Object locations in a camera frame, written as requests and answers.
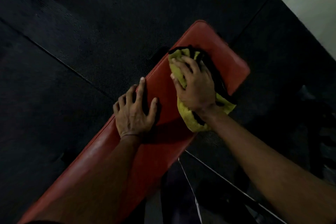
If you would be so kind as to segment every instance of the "hand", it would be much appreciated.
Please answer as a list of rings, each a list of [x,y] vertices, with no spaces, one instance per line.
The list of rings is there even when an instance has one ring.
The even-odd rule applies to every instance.
[[[200,70],[197,62],[192,58],[183,56],[182,60],[190,68],[185,63],[172,59],[173,64],[181,70],[187,81],[187,87],[184,89],[179,80],[173,74],[170,75],[173,79],[177,96],[190,110],[195,112],[206,111],[207,108],[215,105],[216,100],[215,84],[211,73],[202,61],[202,69]]]
[[[133,85],[126,94],[119,97],[113,105],[115,123],[122,140],[126,136],[137,136],[142,139],[143,135],[152,128],[157,111],[157,98],[150,104],[148,116],[142,110],[142,97],[145,89],[145,78],[140,79],[136,100],[133,103],[133,93],[137,85]]]

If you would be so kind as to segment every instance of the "finger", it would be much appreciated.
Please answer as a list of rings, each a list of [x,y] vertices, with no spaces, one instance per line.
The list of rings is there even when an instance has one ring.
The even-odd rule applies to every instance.
[[[198,67],[197,62],[194,59],[187,56],[183,56],[182,60],[190,66],[192,73],[195,74],[200,72],[200,68]]]
[[[211,78],[211,72],[210,72],[210,70],[207,68],[207,66],[204,64],[204,62],[202,60],[201,60],[200,63],[201,63],[202,70],[204,72],[206,72],[208,74],[208,76]]]
[[[133,93],[135,89],[137,88],[137,85],[132,85],[129,90],[126,92],[126,105],[133,104]]]
[[[138,91],[136,92],[136,100],[135,100],[135,102],[142,103],[142,97],[144,95],[144,90],[145,90],[145,84],[146,84],[145,78],[141,77],[140,78],[140,83],[139,83],[139,88],[138,88]]]
[[[119,112],[119,103],[117,101],[113,105],[113,113],[114,113],[114,115],[116,115],[116,114],[118,114],[118,112]]]
[[[150,124],[150,126],[152,127],[154,122],[155,122],[155,116],[156,116],[156,111],[158,109],[158,99],[157,98],[153,98],[151,104],[150,104],[150,108],[149,108],[149,112],[148,112],[148,122]]]
[[[187,78],[191,75],[190,69],[187,67],[187,65],[181,61],[178,61],[176,59],[172,59],[172,62],[175,66],[177,66],[180,70],[181,73]]]
[[[176,89],[176,93],[178,95],[181,94],[181,92],[184,90],[182,85],[180,84],[179,80],[177,78],[175,78],[174,74],[170,74],[170,78],[172,78],[175,89]]]
[[[118,98],[119,108],[120,108],[120,109],[123,108],[123,107],[125,106],[125,96],[126,96],[126,94],[124,94],[124,95],[122,95],[122,96],[120,96],[120,97]]]

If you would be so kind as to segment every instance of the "forearm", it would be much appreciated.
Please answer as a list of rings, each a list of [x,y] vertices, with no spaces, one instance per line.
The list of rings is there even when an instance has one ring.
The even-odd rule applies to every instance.
[[[66,224],[114,223],[139,144],[137,137],[125,137],[101,165],[52,203],[36,220]]]
[[[216,107],[199,116],[218,133],[251,181],[290,223],[334,223],[336,191]]]

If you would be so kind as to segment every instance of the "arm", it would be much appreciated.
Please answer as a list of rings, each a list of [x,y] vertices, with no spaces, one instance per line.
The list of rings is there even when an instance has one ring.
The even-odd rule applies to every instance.
[[[85,179],[53,202],[36,220],[61,223],[115,223],[121,194],[127,183],[133,159],[146,132],[152,128],[157,110],[154,98],[149,115],[142,111],[145,79],[141,78],[135,103],[136,85],[113,105],[120,143],[106,160]]]
[[[252,135],[215,104],[214,83],[207,68],[200,71],[185,58],[192,72],[174,61],[187,80],[184,90],[172,76],[177,95],[224,140],[250,180],[289,223],[336,221],[336,190]]]

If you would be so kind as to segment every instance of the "yellow towel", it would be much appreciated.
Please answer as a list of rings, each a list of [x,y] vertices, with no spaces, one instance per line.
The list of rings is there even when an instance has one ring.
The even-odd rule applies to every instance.
[[[228,95],[222,78],[216,67],[213,65],[210,57],[203,50],[188,46],[178,47],[169,52],[168,60],[170,70],[179,80],[182,87],[185,89],[187,86],[187,82],[183,74],[181,73],[181,70],[171,62],[171,59],[175,58],[176,60],[182,61],[181,57],[183,55],[194,59],[199,65],[199,68],[201,68],[200,61],[203,60],[206,67],[210,70],[212,79],[215,83],[216,104],[220,106],[223,112],[229,114],[236,107],[236,104],[233,103],[234,101],[232,97]],[[185,124],[192,132],[211,130],[208,124],[206,124],[195,112],[189,110],[179,98],[177,98],[177,108]]]

